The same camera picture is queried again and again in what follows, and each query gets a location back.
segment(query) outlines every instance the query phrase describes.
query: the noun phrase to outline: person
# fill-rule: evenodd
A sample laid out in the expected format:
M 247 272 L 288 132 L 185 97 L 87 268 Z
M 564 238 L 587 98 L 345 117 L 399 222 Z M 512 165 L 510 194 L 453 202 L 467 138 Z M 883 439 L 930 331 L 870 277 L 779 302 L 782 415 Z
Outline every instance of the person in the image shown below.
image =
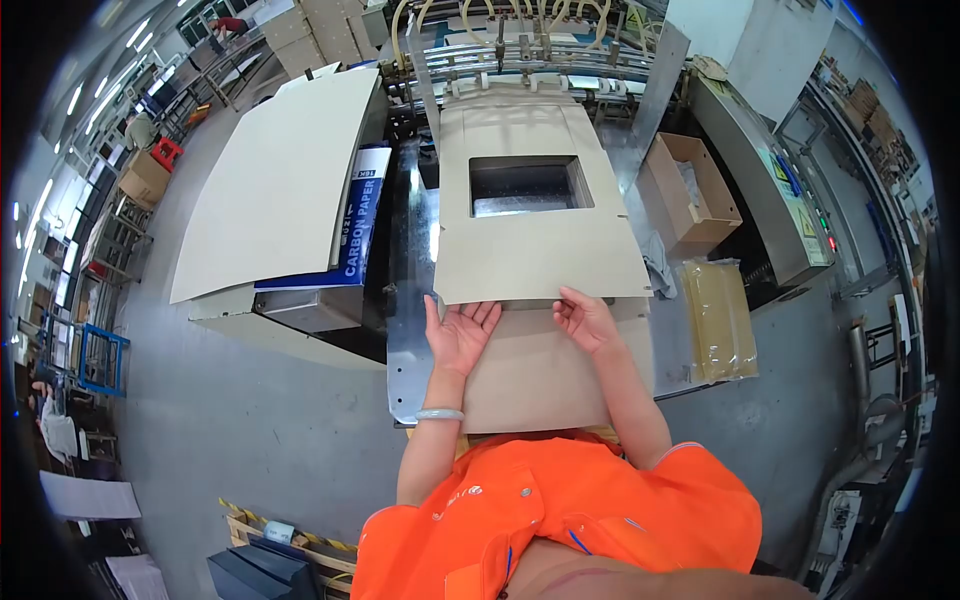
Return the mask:
M 214 37 L 223 34 L 226 38 L 228 32 L 241 36 L 250 30 L 250 25 L 247 24 L 247 21 L 233 16 L 222 16 L 213 19 L 207 23 L 207 25 L 210 26 L 210 32 Z
M 35 381 L 30 387 L 32 390 L 39 392 L 38 395 L 28 395 L 27 404 L 34 413 L 37 410 L 40 411 L 40 417 L 36 419 L 36 426 L 40 430 L 40 435 L 43 436 L 43 442 L 47 445 L 47 451 L 66 465 L 67 461 L 70 460 L 69 457 L 79 454 L 77 428 L 73 424 L 73 419 L 58 415 L 55 412 L 57 403 L 54 400 L 53 388 L 49 383 Z
M 756 500 L 703 446 L 672 444 L 607 305 L 560 296 L 554 321 L 592 359 L 620 445 L 583 430 L 502 434 L 455 461 L 467 378 L 502 307 L 451 305 L 441 320 L 424 297 L 434 367 L 396 504 L 361 532 L 351 597 L 811 597 L 748 575 Z
M 160 133 L 145 112 L 131 112 L 127 116 L 127 129 L 124 131 L 124 140 L 127 150 L 139 148 L 150 152 L 160 141 Z

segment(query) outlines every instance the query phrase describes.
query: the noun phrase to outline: die-cut cardboard blank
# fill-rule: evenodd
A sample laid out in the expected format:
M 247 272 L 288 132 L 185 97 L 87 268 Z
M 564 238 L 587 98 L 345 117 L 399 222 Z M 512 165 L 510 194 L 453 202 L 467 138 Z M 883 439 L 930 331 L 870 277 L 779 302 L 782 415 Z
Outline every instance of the die-cut cardboard blank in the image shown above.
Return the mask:
M 617 329 L 654 389 L 646 298 L 618 298 Z M 552 309 L 507 310 L 464 392 L 464 433 L 588 427 L 611 422 L 590 357 L 557 327 Z
M 190 218 L 171 303 L 328 269 L 344 184 L 378 77 L 376 69 L 323 77 L 240 119 Z
M 446 304 L 650 297 L 650 279 L 607 154 L 583 108 L 564 98 L 495 97 L 441 113 L 440 241 L 434 290 Z M 576 156 L 591 208 L 471 216 L 470 160 Z

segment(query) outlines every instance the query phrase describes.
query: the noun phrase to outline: plastic bag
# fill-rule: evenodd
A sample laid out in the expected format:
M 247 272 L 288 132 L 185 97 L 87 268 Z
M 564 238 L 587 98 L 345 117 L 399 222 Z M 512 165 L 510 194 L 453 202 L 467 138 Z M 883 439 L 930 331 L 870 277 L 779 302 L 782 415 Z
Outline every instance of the plastic bag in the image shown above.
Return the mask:
M 707 383 L 758 375 L 739 262 L 686 260 L 679 270 L 690 311 L 694 373 Z
M 700 208 L 700 199 L 703 198 L 703 195 L 700 193 L 700 186 L 697 185 L 697 173 L 693 170 L 693 163 L 690 161 L 679 162 L 678 160 L 674 160 L 674 162 L 677 163 L 680 176 L 684 178 L 686 191 L 690 194 L 690 200 L 694 206 Z

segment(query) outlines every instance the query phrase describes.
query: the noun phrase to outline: rectangular window cutout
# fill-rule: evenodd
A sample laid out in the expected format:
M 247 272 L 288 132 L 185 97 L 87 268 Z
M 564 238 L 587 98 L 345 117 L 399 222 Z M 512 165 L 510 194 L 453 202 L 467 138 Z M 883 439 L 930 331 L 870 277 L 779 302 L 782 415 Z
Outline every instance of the rectangular window cutout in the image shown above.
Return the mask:
M 576 156 L 471 158 L 470 216 L 593 208 Z

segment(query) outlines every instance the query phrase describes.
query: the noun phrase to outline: yellow-black hazard tape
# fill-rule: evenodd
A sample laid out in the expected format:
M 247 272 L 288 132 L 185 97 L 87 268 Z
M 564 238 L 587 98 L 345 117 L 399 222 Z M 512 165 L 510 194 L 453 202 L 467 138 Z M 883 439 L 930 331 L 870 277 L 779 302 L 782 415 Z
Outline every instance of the yellow-black hazard tape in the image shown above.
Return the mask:
M 254 521 L 260 521 L 261 523 L 266 523 L 269 520 L 260 515 L 255 515 L 253 511 L 248 511 L 247 509 L 240 508 L 236 504 L 231 504 L 223 498 L 217 498 L 217 499 L 220 501 L 221 506 L 226 506 L 232 511 L 238 511 L 240 513 L 243 513 L 244 515 L 247 516 L 248 519 L 251 519 Z M 329 538 L 321 538 L 320 536 L 315 536 L 314 534 L 309 534 L 305 531 L 300 531 L 300 530 L 297 530 L 297 533 L 304 536 L 305 538 L 312 541 L 313 543 L 320 543 L 320 544 L 323 544 L 324 546 L 330 546 L 331 548 L 336 548 L 338 550 L 343 550 L 345 552 L 357 551 L 357 547 L 352 543 L 343 543 L 342 541 L 331 540 Z

